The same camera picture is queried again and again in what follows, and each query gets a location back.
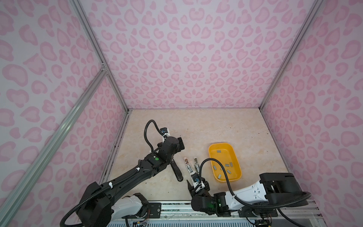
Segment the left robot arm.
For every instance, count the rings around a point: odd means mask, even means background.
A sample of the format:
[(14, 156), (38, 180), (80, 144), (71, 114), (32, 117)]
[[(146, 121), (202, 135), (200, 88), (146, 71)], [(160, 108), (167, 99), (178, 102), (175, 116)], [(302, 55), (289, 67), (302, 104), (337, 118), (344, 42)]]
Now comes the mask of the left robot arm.
[(131, 189), (165, 170), (174, 155), (184, 149), (181, 137), (168, 137), (158, 151), (149, 153), (123, 175), (103, 184), (91, 183), (82, 195), (80, 206), (75, 209), (80, 226), (106, 227), (115, 214), (112, 206)]

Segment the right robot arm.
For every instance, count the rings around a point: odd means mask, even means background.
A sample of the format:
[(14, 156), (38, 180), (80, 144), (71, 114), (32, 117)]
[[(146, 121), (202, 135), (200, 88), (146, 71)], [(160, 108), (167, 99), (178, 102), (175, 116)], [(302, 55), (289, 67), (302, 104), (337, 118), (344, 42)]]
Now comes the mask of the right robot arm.
[(311, 194), (302, 191), (295, 176), (291, 173), (264, 173), (255, 184), (234, 192), (209, 193), (209, 184), (197, 177), (193, 184), (188, 183), (194, 211), (218, 217), (230, 217), (231, 213), (243, 207), (257, 211), (272, 211), (284, 207), (308, 205)]

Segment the pink mini stapler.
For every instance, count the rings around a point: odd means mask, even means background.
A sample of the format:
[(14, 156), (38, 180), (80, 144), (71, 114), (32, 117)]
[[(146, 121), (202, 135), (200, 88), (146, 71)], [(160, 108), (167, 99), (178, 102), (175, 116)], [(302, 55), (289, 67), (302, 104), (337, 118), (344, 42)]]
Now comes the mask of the pink mini stapler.
[(190, 174), (193, 174), (194, 170), (192, 169), (192, 167), (191, 167), (191, 165), (190, 165), (190, 163), (189, 163), (189, 161), (188, 161), (187, 158), (184, 158), (184, 163), (185, 163), (185, 166), (186, 166), (188, 172)]

